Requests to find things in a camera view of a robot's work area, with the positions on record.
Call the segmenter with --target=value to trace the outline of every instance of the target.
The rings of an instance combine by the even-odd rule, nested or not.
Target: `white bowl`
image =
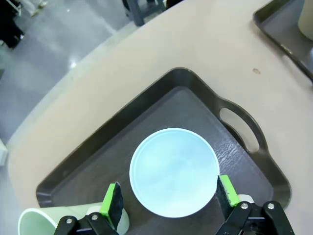
[[[157,131],[134,152],[130,182],[138,201],[169,218],[191,215],[214,196],[220,168],[208,142],[179,128]]]

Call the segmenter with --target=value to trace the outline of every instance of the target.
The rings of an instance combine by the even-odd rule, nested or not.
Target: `screw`
[[[269,203],[269,204],[268,204],[268,208],[269,208],[270,210],[274,209],[274,207],[275,207],[275,206],[274,206],[273,203]]]
[[[248,208],[248,204],[247,203],[242,203],[240,207],[242,209],[247,209]]]

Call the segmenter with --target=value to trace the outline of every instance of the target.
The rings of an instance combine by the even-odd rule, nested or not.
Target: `tray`
[[[313,41],[298,28],[304,0],[273,0],[253,14],[255,24],[313,82]]]
[[[244,150],[237,132],[226,125],[233,137],[223,126],[221,108],[232,110],[248,124],[260,146],[257,152]],[[216,197],[194,215],[170,219],[146,210],[132,192],[129,165],[136,147],[151,133],[169,127],[189,129],[205,138],[216,152],[221,174],[229,175],[237,193],[251,195],[258,204],[274,199],[287,206],[289,183],[272,160],[258,124],[184,68],[165,74],[60,163],[39,184],[39,205],[100,202],[109,183],[118,181],[131,221],[128,234],[214,234],[224,221]]]

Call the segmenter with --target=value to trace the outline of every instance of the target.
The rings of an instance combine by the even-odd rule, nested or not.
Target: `beige cup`
[[[298,27],[307,38],[313,40],[313,0],[305,0]]]
[[[98,212],[102,202],[71,207],[29,208],[20,215],[19,235],[53,235],[60,219],[66,215],[75,216],[78,220],[86,214]],[[123,209],[117,233],[124,235],[129,228],[129,218]]]

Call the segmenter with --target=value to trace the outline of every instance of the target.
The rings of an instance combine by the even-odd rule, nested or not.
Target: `beige table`
[[[38,206],[37,185],[73,149],[169,69],[182,66],[257,120],[292,187],[286,210],[291,225],[296,234],[311,234],[313,90],[251,21],[265,3],[186,0],[94,64],[10,156],[9,174],[23,207]]]

